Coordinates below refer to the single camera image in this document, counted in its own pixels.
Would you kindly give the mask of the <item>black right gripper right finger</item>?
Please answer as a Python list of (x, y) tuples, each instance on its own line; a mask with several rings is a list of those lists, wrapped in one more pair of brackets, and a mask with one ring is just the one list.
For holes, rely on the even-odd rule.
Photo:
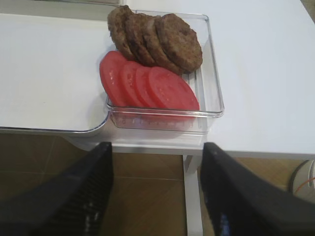
[(259, 178), (215, 143), (205, 143), (200, 171), (217, 236), (313, 236), (315, 206)]

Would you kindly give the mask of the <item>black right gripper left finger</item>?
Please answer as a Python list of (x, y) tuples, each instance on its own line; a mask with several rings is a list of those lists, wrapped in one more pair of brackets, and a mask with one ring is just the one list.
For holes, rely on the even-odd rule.
[(38, 187), (0, 203), (2, 236), (97, 236), (114, 182), (112, 145)]

